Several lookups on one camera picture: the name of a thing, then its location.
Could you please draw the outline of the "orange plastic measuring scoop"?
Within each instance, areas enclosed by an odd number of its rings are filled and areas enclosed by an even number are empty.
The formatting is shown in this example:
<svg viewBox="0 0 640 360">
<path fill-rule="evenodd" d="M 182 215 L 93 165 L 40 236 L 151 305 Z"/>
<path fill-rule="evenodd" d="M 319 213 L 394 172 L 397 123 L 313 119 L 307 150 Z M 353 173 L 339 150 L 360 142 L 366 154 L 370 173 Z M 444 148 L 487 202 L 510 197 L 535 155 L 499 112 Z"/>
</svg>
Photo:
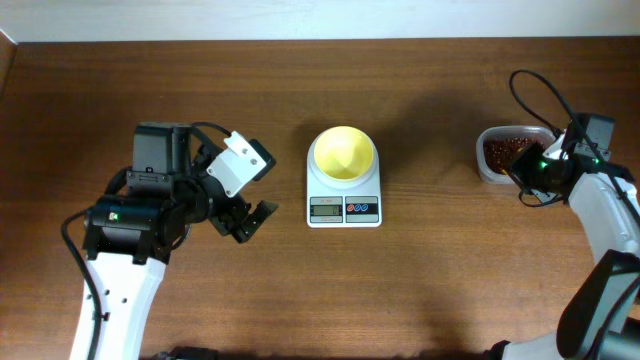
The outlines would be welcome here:
<svg viewBox="0 0 640 360">
<path fill-rule="evenodd" d="M 528 145 L 507 147 L 500 160 L 501 173 L 507 175 L 511 169 L 512 164 L 521 156 L 521 154 L 527 148 Z"/>
</svg>

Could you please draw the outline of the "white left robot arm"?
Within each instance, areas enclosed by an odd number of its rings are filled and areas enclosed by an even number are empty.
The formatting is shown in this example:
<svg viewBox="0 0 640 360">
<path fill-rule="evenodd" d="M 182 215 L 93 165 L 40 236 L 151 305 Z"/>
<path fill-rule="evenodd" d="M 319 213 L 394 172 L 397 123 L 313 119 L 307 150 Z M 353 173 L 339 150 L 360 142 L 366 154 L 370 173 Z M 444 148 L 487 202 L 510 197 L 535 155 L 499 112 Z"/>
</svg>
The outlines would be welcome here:
<svg viewBox="0 0 640 360">
<path fill-rule="evenodd" d="M 84 278 L 71 358 L 137 358 L 171 254 L 192 226 L 208 221 L 242 244 L 277 209 L 269 201 L 252 206 L 240 194 L 275 166 L 275 158 L 236 131 L 225 130 L 218 146 L 206 126 L 139 124 L 131 165 L 76 215 L 84 221 L 82 247 L 71 240 L 72 221 L 63 222 L 61 235 Z"/>
</svg>

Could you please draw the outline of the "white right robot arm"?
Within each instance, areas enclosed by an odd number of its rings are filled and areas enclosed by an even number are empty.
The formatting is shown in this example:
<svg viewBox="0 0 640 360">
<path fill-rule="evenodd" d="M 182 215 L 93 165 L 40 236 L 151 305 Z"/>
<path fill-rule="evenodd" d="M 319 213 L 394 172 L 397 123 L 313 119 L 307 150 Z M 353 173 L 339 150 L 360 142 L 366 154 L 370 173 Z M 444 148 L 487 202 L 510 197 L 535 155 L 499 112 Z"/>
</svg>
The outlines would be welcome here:
<svg viewBox="0 0 640 360">
<path fill-rule="evenodd" d="M 538 144 L 521 150 L 508 170 L 524 190 L 562 196 L 579 218 L 595 266 L 563 310 L 554 332 L 528 342 L 502 341 L 489 359 L 628 359 L 639 356 L 639 205 L 623 166 L 582 154 L 558 159 Z"/>
</svg>

